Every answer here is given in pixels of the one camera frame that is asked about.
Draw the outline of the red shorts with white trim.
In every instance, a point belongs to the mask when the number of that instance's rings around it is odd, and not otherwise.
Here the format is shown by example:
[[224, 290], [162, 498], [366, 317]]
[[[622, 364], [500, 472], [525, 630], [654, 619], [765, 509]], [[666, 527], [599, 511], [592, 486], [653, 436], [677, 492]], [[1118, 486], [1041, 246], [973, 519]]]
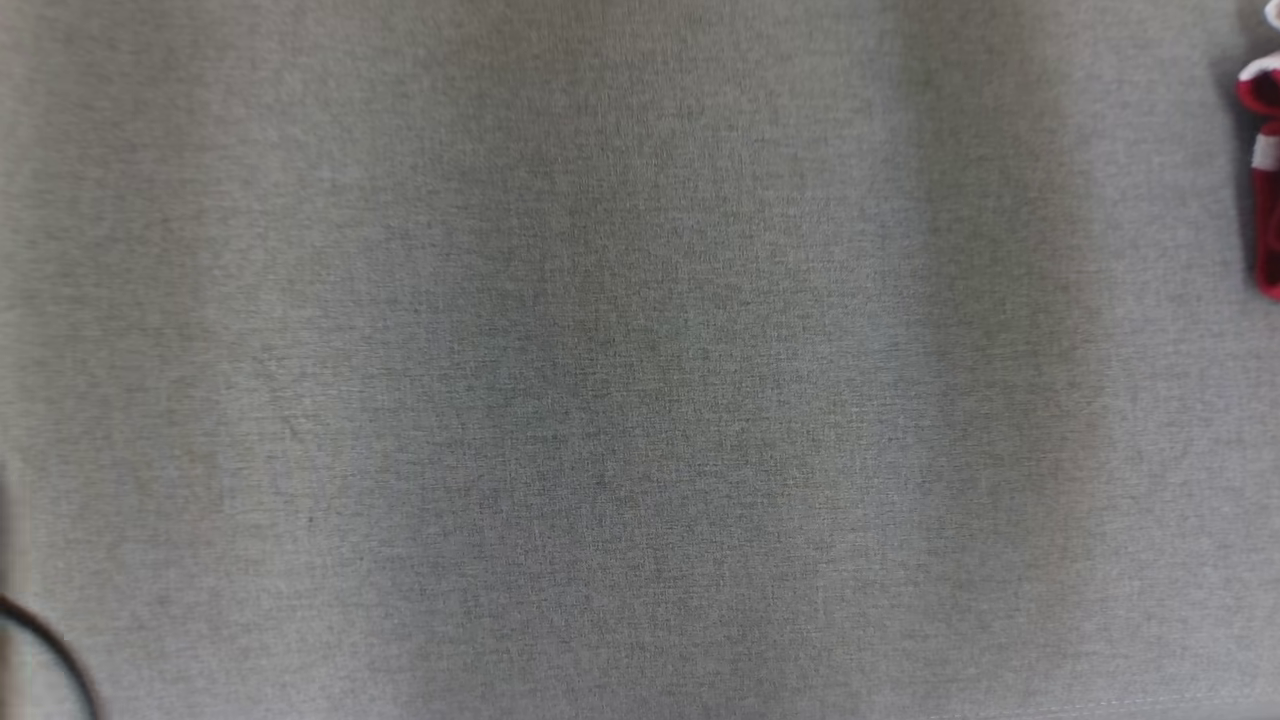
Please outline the red shorts with white trim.
[[1254, 284], [1280, 302], [1280, 49], [1245, 64], [1235, 90], [1240, 105], [1261, 120], [1249, 160]]

